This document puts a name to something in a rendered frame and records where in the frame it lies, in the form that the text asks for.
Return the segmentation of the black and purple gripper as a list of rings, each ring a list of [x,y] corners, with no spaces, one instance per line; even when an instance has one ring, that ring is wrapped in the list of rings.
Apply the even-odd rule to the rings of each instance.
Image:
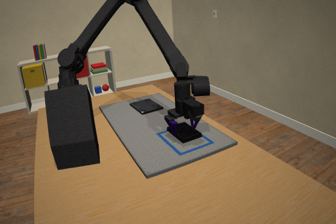
[[[184,100],[184,98],[176,98],[177,100]],[[164,119],[166,120],[168,126],[171,129],[171,132],[173,134],[173,136],[176,136],[176,131],[177,131],[177,122],[174,119],[180,118],[182,116],[184,116],[185,119],[190,119],[191,122],[191,127],[193,127],[194,129],[196,128],[198,121],[196,121],[195,123],[193,123],[193,121],[191,120],[189,114],[183,114],[183,115],[179,115],[178,113],[175,112],[175,108],[174,109],[170,109],[167,111],[168,115],[164,116]]]

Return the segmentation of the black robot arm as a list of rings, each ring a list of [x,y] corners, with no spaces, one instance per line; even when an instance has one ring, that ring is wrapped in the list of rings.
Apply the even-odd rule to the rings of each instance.
[[[84,68],[84,60],[90,46],[125,2],[134,6],[162,52],[176,81],[178,80],[174,83],[175,97],[184,98],[184,100],[175,99],[175,112],[179,115],[188,113],[192,121],[200,120],[204,114],[204,104],[196,101],[195,97],[210,95],[209,78],[188,76],[189,65],[186,59],[171,40],[148,0],[106,0],[76,41],[59,53],[58,89],[81,85],[76,79],[76,74]],[[190,84],[194,97],[190,95]],[[186,99],[188,97],[190,98]]]

